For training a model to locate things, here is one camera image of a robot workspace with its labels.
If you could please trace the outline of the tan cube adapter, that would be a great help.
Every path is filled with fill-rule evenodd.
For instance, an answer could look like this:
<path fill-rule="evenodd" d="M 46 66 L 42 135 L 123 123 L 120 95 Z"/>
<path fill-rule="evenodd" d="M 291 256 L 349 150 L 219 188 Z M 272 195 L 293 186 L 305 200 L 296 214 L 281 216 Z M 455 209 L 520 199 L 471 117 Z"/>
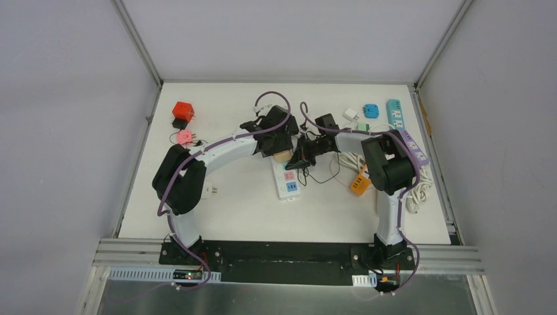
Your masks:
<path fill-rule="evenodd" d="M 273 155 L 273 158 L 277 163 L 288 163 L 292 159 L 292 151 L 285 150 Z"/>

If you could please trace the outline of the long white power strip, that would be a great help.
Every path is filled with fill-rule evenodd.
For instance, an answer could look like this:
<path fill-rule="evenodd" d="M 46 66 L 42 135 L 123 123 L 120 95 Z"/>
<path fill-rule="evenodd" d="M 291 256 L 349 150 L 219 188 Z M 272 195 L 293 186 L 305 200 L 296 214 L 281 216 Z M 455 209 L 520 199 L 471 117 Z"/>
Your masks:
<path fill-rule="evenodd" d="M 287 162 L 279 163 L 275 158 L 271 158 L 271 169 L 278 199 L 280 201 L 294 201 L 301 196 L 301 188 L 296 172 L 286 170 L 286 164 Z"/>

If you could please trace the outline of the orange power strip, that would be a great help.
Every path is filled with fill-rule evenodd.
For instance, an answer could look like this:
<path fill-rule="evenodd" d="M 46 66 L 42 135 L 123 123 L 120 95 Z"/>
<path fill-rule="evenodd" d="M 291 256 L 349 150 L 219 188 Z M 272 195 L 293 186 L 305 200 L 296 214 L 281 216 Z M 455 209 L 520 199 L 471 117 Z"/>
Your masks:
<path fill-rule="evenodd" d="M 349 188 L 353 193 L 357 194 L 358 196 L 362 196 L 370 185 L 371 180 L 368 167 L 364 166 Z"/>

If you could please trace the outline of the pink adapter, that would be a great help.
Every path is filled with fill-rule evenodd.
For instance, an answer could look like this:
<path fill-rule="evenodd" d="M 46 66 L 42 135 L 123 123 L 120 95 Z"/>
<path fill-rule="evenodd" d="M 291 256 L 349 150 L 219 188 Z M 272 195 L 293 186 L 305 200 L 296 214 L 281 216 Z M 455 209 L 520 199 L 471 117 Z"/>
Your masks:
<path fill-rule="evenodd" d="M 176 134 L 176 141 L 177 141 L 178 144 L 180 144 L 182 146 L 186 146 L 188 143 L 193 142 L 193 140 L 195 138 L 196 138 L 196 135 L 189 129 L 180 130 Z"/>

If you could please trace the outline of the small black adapter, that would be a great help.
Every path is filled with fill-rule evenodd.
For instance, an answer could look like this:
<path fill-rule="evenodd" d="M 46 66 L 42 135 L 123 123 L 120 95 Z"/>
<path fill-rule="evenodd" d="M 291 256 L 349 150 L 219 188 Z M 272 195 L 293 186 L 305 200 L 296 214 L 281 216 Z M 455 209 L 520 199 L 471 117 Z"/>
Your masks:
<path fill-rule="evenodd" d="M 189 124 L 188 121 L 185 120 L 185 119 L 175 118 L 175 119 L 172 121 L 172 126 L 173 126 L 173 128 L 178 129 L 178 130 L 184 130 L 184 129 L 186 129 L 188 124 Z"/>

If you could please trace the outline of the red cube plug adapter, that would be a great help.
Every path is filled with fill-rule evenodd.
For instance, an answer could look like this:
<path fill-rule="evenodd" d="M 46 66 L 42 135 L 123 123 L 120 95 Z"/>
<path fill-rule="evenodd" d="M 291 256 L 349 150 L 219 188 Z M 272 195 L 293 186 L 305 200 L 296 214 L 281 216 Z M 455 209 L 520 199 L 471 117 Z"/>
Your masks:
<path fill-rule="evenodd" d="M 192 118 L 195 116 L 195 110 L 191 103 L 176 102 L 172 109 L 172 114 L 175 119 L 184 120 L 187 123 L 190 123 Z"/>

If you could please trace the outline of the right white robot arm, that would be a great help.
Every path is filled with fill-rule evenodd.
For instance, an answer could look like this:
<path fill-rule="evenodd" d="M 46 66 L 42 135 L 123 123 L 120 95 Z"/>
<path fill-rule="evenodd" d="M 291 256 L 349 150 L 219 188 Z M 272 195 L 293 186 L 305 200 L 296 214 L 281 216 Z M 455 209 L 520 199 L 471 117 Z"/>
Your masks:
<path fill-rule="evenodd" d="M 314 166 L 317 156 L 329 152 L 354 153 L 365 159 L 371 183 L 378 192 L 378 229 L 371 251 L 376 266 L 388 269 L 396 264 L 409 244 L 404 233 L 404 202 L 420 179 L 418 159 L 407 139 L 398 130 L 371 132 L 341 129 L 332 114 L 311 122 L 319 135 L 298 139 L 286 168 L 306 169 Z"/>

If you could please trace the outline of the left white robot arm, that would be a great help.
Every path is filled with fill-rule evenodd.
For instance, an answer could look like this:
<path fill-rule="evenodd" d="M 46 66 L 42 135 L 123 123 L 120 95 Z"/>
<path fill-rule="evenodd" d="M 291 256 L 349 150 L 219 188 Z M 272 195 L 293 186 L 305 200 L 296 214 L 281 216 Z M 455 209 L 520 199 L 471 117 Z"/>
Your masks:
<path fill-rule="evenodd" d="M 298 133 L 296 118 L 274 105 L 266 115 L 247 121 L 228 137 L 230 141 L 187 149 L 179 144 L 167 151 L 152 180 L 159 200 L 158 215 L 167 214 L 172 223 L 172 239 L 178 243 L 175 256 L 184 265 L 200 257 L 201 235 L 194 208 L 202 199 L 206 177 L 220 167 L 260 153 L 264 158 L 293 148 L 291 137 Z"/>

